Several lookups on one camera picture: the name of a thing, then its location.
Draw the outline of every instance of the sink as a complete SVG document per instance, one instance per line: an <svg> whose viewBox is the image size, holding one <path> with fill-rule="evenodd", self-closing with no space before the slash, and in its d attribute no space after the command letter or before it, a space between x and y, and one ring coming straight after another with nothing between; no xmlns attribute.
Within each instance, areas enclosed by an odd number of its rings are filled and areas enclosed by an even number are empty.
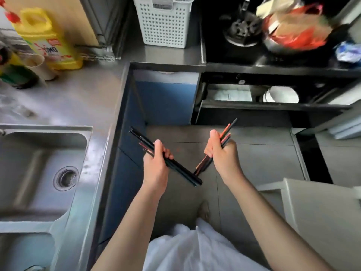
<svg viewBox="0 0 361 271"><path fill-rule="evenodd" d="M90 127L4 129L0 222L55 221L70 208Z"/></svg>
<svg viewBox="0 0 361 271"><path fill-rule="evenodd" d="M0 234L2 271L24 271L31 266L49 267L55 253L50 234Z"/></svg>

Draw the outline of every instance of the perforated basket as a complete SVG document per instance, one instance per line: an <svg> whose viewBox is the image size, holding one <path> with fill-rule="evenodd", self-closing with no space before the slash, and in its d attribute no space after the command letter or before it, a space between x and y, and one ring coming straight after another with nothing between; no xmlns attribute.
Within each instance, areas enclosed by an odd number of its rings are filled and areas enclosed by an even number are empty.
<svg viewBox="0 0 361 271"><path fill-rule="evenodd" d="M185 48L193 0L134 0L144 44Z"/></svg>

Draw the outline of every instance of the tile floor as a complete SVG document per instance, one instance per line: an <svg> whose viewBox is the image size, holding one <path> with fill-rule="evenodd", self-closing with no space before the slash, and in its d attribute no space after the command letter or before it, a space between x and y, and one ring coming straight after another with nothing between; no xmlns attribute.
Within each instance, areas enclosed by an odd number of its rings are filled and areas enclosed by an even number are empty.
<svg viewBox="0 0 361 271"><path fill-rule="evenodd" d="M203 150L211 129L208 126L150 126L147 136L151 140L162 140L174 153L175 159L193 171L204 157ZM235 127L232 137L237 142L242 169L254 185L282 181L284 177L304 179L289 129ZM200 178L203 185L194 188L170 171L167 190L159 203L153 237L163 235L174 223L194 228L198 206L206 199L214 229L243 254L267 266L236 199L224 185L214 165ZM264 193L264 196L284 216L280 194Z"/></svg>
<svg viewBox="0 0 361 271"><path fill-rule="evenodd" d="M334 184L361 186L361 137L335 140L324 131L316 134L316 138Z"/></svg>

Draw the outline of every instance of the white chair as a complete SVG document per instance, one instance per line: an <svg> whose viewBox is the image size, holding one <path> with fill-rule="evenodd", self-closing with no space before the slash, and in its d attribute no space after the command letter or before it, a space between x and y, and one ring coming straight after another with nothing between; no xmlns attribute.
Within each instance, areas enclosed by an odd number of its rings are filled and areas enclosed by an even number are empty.
<svg viewBox="0 0 361 271"><path fill-rule="evenodd" d="M281 190L286 221L336 270L361 270L361 187L283 179L257 186Z"/></svg>

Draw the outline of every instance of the person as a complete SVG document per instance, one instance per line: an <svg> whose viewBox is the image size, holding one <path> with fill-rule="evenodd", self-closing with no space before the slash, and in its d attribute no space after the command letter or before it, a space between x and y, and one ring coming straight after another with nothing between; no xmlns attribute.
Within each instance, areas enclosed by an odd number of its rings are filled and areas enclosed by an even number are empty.
<svg viewBox="0 0 361 271"><path fill-rule="evenodd" d="M237 199L274 271L333 270L247 180L234 141L222 148L219 133L212 130L204 152L213 157L215 168ZM154 158L145 154L143 185L92 271L267 270L239 253L200 218L195 230L178 224L169 235L149 242L158 202L168 181L163 153L173 159L157 140Z"/></svg>

